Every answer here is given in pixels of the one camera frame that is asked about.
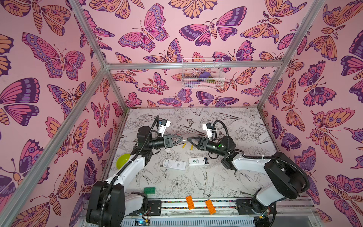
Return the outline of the small white remote control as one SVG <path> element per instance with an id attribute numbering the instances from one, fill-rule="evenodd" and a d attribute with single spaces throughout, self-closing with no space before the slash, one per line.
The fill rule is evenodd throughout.
<path id="1" fill-rule="evenodd" d="M 207 157 L 189 158 L 189 166 L 205 166 L 209 164 Z"/>

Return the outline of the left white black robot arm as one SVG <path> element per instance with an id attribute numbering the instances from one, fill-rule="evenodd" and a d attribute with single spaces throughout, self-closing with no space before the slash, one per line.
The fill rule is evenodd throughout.
<path id="1" fill-rule="evenodd" d="M 152 131 L 149 126 L 139 128 L 137 142 L 127 163 L 112 177 L 94 184 L 86 213 L 87 223 L 99 227 L 119 227 L 125 216 L 149 213 L 146 194 L 135 192 L 127 195 L 125 190 L 149 163 L 154 149 L 172 148 L 183 140 L 177 135 L 153 138 Z"/>

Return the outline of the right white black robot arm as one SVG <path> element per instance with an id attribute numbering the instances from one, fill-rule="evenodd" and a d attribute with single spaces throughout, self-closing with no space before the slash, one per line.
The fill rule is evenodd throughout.
<path id="1" fill-rule="evenodd" d="M 236 148 L 230 136 L 223 137 L 219 143 L 207 137 L 190 137 L 187 141 L 198 150 L 221 156 L 221 164 L 226 169 L 248 170 L 269 177 L 270 183 L 240 206 L 247 211 L 262 214 L 278 201 L 296 199 L 310 188 L 307 174 L 282 152 L 275 152 L 272 156 L 248 156 Z"/>

